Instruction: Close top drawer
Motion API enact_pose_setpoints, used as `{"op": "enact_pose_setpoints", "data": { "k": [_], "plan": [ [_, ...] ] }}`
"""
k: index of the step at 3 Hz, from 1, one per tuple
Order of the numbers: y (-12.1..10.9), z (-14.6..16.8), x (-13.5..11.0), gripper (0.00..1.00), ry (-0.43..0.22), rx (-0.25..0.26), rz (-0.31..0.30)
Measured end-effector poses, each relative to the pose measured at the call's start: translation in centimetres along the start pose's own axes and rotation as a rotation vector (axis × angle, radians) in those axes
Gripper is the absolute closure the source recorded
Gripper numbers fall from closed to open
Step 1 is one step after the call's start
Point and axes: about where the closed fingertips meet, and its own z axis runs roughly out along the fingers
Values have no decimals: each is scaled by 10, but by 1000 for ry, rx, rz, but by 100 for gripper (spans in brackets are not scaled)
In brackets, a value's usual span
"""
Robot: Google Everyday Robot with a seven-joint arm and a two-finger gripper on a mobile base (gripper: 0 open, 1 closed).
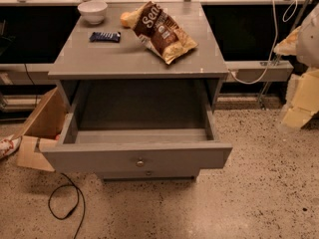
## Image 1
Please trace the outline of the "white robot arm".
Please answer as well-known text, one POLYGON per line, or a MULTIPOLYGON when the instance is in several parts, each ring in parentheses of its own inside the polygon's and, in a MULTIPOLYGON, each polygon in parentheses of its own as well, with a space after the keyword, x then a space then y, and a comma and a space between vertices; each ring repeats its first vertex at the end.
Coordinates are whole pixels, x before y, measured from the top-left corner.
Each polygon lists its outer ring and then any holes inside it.
POLYGON ((308 67, 301 76, 291 75, 281 123, 301 128, 319 113, 319 5, 274 48, 277 55, 293 55, 308 67))

